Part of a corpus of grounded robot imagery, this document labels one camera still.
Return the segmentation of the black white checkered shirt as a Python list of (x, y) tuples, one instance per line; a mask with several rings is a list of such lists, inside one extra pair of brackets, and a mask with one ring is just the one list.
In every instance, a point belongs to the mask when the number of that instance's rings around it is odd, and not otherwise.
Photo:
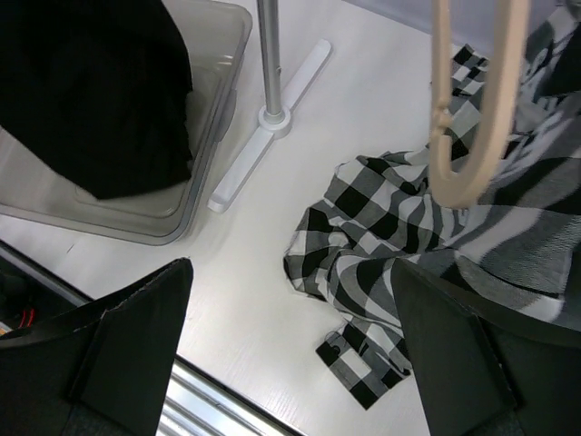
[(580, 326), (580, 8), (565, 1), (527, 39), (496, 175), (466, 209), (442, 207), (428, 149), (340, 165), (283, 258), (293, 287), (343, 325), (317, 354), (363, 408), (412, 370), (393, 297), (403, 258), (545, 322)]

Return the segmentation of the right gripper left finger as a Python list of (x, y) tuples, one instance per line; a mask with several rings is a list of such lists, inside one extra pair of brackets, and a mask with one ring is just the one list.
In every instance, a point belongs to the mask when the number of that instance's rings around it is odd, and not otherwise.
[(154, 435), (190, 298), (177, 259), (1, 339), (4, 435)]

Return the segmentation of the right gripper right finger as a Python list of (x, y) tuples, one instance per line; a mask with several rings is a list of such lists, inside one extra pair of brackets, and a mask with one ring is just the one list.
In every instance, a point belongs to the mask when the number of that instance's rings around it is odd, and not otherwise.
[(580, 333), (510, 310), (408, 261), (393, 292), (433, 435), (577, 435)]

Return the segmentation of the beige hanger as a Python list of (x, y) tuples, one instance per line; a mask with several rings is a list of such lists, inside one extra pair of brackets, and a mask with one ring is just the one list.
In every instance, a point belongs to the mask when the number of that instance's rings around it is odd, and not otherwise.
[(431, 119), (428, 178), (440, 206), (464, 209), (486, 191), (504, 156), (512, 129), (521, 58), (527, 40), (530, 3), (497, 1), (493, 52), (482, 82), (461, 80), (468, 99), (455, 113), (453, 102), (450, 2), (432, 3)]

